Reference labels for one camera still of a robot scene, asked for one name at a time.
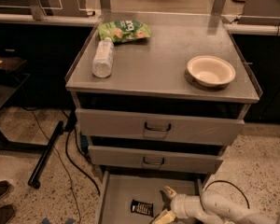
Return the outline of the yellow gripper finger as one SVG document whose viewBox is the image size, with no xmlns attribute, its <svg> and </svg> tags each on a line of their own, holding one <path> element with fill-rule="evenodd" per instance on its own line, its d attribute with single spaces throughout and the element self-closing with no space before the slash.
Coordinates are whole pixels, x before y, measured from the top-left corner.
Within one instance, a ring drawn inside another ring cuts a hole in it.
<svg viewBox="0 0 280 224">
<path fill-rule="evenodd" d="M 152 221 L 152 224 L 171 224 L 174 221 L 174 212 L 165 209 Z"/>
<path fill-rule="evenodd" d="M 170 200 L 172 200 L 177 195 L 177 192 L 169 186 L 165 186 L 163 189 L 164 189 L 166 196 Z"/>
</svg>

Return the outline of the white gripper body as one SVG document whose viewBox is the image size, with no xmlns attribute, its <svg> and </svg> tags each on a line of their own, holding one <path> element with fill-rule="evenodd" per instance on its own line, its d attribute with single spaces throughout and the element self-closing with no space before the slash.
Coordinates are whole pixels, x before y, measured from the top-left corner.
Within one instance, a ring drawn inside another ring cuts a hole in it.
<svg viewBox="0 0 280 224">
<path fill-rule="evenodd" d="M 203 210 L 199 196 L 176 194 L 171 198 L 171 213 L 178 219 L 195 218 L 207 224 L 207 214 Z"/>
</svg>

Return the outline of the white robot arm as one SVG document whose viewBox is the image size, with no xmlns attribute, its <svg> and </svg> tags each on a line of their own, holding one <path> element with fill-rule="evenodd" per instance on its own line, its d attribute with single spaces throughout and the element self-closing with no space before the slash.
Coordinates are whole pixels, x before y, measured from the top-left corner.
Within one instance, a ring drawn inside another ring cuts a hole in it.
<svg viewBox="0 0 280 224">
<path fill-rule="evenodd" d="M 170 199 L 170 209 L 164 209 L 152 224 L 171 224 L 176 219 L 189 218 L 196 218 L 203 224 L 224 224 L 224 217 L 234 224 L 280 224 L 280 214 L 277 220 L 265 217 L 211 189 L 204 190 L 200 196 L 180 194 L 169 186 L 164 189 Z"/>
</svg>

